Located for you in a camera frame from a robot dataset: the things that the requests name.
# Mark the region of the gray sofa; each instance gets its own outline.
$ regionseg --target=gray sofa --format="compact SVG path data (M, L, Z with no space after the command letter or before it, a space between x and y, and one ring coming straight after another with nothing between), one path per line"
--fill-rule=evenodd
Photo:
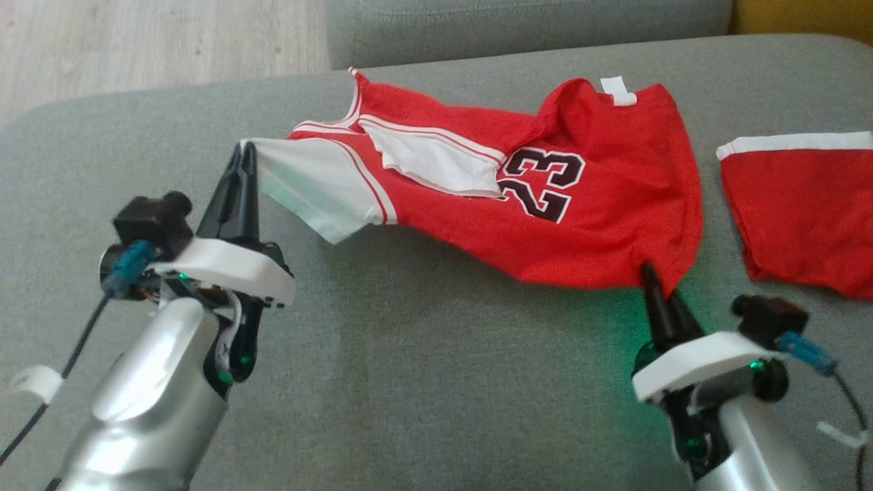
M681 286L692 310L716 331L736 327L737 294L800 303L812 313L809 337L873 405L873 303L751 282L715 156L742 135L873 127L869 47L815 35L699 38L365 73L453 104L527 112L573 77L621 74L630 90L664 84L705 197L703 243ZM351 91L347 74L329 73L103 95L42 107L0 132L0 374L59 368L100 297L95 269L113 240L111 217L131 197L182 190L197 220L234 142L336 120ZM230 394L193 489L686 488L664 417L638 404L630 385L648 336L640 292L520 284L399 227L331 246L268 199L261 227L285 250L299 297L264 316L258 366ZM53 476L98 380L148 310L110 305L65 389L0 473L1 489L42 488ZM815 423L848 431L855 420L832 381L789 369L792 390L775 410L822 489L847 489L854 456ZM35 405L4 400L2 442Z
M732 0L327 0L331 65L385 66L727 34Z

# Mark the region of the white cable tie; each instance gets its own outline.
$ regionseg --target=white cable tie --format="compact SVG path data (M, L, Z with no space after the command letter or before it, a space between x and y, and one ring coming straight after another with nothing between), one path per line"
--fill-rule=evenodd
M857 450L862 446L867 445L868 434L866 431L859 432L857 437L853 437L852 435L847 435L846 433L840 431L838 428L828 423L825 423L824 421L819 421L816 428L818 429L818 431L828 435L830 438L835 439L836 441L854 450Z
M54 369L45 365L34 365L19 371L12 378L12 383L6 393L30 392L40 396L48 405L63 384L64 378Z

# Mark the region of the jersey sleeve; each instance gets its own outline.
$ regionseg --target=jersey sleeve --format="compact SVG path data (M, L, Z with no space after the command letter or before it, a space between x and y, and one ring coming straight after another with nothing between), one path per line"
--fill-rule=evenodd
M328 242L336 244L364 225L391 219L351 145L320 138L248 141L258 151L261 191Z

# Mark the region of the red basketball jersey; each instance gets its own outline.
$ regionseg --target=red basketball jersey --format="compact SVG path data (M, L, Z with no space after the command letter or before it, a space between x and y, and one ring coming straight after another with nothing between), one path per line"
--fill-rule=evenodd
M662 86L613 96L569 80L530 115L352 74L344 119L252 139L263 191L326 239L409 225L561 287L638 287L652 261L671 291L694 262L698 171Z

